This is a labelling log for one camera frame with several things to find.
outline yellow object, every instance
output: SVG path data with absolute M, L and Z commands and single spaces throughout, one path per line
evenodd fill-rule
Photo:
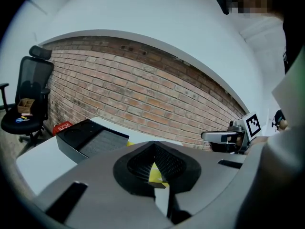
M 131 145 L 134 145 L 135 143 L 132 143 L 132 142 L 127 142 L 127 146 L 131 146 Z
M 149 182 L 162 183 L 165 187 L 168 187 L 168 183 L 163 182 L 161 172 L 155 163 L 152 165 L 152 169 L 149 174 Z

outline chair base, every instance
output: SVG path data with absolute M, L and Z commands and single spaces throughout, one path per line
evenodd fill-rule
M 39 130 L 35 135 L 33 133 L 28 136 L 19 136 L 19 142 L 27 141 L 28 143 L 24 146 L 18 156 L 23 155 L 27 152 L 31 147 L 36 147 L 37 144 L 43 143 L 46 139 L 38 139 L 39 136 L 42 136 L 42 131 Z

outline floor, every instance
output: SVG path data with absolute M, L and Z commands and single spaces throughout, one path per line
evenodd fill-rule
M 5 110 L 1 110 L 0 122 L 4 115 Z M 41 138 L 46 140 L 51 138 L 51 136 L 45 130 L 42 133 L 43 136 Z M 21 196 L 32 199 L 34 194 L 24 181 L 16 166 L 16 159 L 23 147 L 26 145 L 26 142 L 21 143 L 18 139 L 19 135 L 9 134 L 0 128 L 0 162 L 4 172 L 7 175 L 7 180 L 15 188 L 15 190 Z

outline white wall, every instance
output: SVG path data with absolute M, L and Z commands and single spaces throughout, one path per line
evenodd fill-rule
M 253 53 L 221 10 L 204 0 L 70 0 L 41 42 L 78 35 L 160 48 L 215 79 L 246 111 L 260 113 L 263 79 Z
M 271 124 L 273 122 L 273 117 L 275 116 L 275 113 L 280 109 L 280 106 L 278 105 L 272 94 L 269 93 L 269 91 L 272 91 L 277 86 L 278 83 L 276 82 L 277 81 L 275 79 L 273 81 L 266 80 L 265 84 L 266 92 L 264 97 L 264 114 L 266 114 L 267 118 L 264 120 L 266 124 L 266 128 L 263 131 L 264 136 L 272 136 L 276 133 L 275 128 L 272 127 Z
M 31 46 L 38 44 L 48 23 L 67 1 L 26 0 L 10 23 L 0 46 L 0 83 L 10 84 L 5 89 L 8 104 L 15 102 L 21 59 L 29 55 Z

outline black office chair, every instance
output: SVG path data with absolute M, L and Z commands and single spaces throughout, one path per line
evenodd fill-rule
M 1 122 L 1 128 L 11 134 L 26 135 L 19 137 L 21 142 L 23 140 L 28 141 L 21 153 L 27 151 L 31 146 L 36 146 L 38 136 L 42 135 L 43 121 L 48 119 L 48 95 L 50 93 L 50 89 L 45 87 L 54 69 L 53 63 L 43 60 L 51 57 L 50 50 L 33 46 L 30 49 L 30 55 L 36 58 L 26 56 L 21 60 L 15 97 L 16 105 L 10 110 L 8 110 L 4 92 L 4 88 L 9 84 L 0 84 L 3 104 L 6 110 L 6 114 Z M 35 100 L 31 107 L 33 116 L 28 117 L 29 121 L 17 123 L 16 120 L 21 117 L 21 114 L 17 111 L 17 105 L 22 98 Z

